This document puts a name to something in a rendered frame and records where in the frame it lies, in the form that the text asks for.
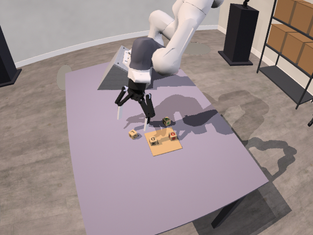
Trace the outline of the tan letter block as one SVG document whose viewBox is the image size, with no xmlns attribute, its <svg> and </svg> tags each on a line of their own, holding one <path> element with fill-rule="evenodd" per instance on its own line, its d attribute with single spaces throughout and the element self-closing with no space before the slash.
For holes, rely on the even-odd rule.
<svg viewBox="0 0 313 235">
<path fill-rule="evenodd" d="M 134 139 L 137 137 L 137 132 L 133 129 L 129 132 L 129 137 Z"/>
<path fill-rule="evenodd" d="M 150 143 L 151 146 L 157 145 L 156 137 L 155 136 L 154 137 L 149 137 L 149 143 Z"/>
<path fill-rule="evenodd" d="M 168 117 L 165 117 L 162 119 L 162 123 L 167 126 L 171 123 L 171 120 Z"/>
<path fill-rule="evenodd" d="M 177 139 L 177 135 L 176 135 L 175 131 L 169 133 L 169 139 L 170 139 L 170 141 L 174 141 Z"/>
</svg>

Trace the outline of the tan flat mat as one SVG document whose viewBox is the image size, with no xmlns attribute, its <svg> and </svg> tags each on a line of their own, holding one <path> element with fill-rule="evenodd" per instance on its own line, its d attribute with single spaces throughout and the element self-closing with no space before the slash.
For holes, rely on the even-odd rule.
<svg viewBox="0 0 313 235">
<path fill-rule="evenodd" d="M 146 140 L 150 147 L 153 156 L 161 155 L 164 153 L 172 152 L 175 150 L 182 149 L 182 146 L 178 139 L 170 141 L 169 133 L 173 132 L 172 127 L 145 133 Z M 157 145 L 151 146 L 149 143 L 149 137 L 156 137 Z"/>
</svg>

